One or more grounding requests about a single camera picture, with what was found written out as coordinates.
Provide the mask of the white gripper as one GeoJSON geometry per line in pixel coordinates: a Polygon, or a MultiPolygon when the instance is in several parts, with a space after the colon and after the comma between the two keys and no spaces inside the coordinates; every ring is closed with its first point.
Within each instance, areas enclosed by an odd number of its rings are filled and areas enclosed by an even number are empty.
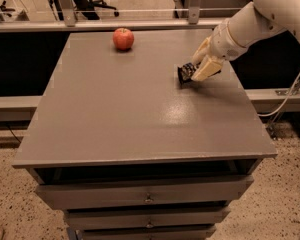
{"type": "Polygon", "coordinates": [[[247,52],[246,47],[232,38],[229,22],[225,19],[215,27],[211,36],[204,39],[192,56],[191,62],[196,69],[191,76],[193,81],[204,81],[222,69],[224,60],[233,61],[247,52]]]}

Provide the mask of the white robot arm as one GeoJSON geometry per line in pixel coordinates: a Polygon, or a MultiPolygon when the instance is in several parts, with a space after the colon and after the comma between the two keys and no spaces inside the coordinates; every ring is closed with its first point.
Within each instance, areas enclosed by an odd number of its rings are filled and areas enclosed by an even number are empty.
{"type": "Polygon", "coordinates": [[[300,44],[300,0],[252,0],[214,28],[192,57],[193,81],[216,74],[254,43],[290,32],[300,44]]]}

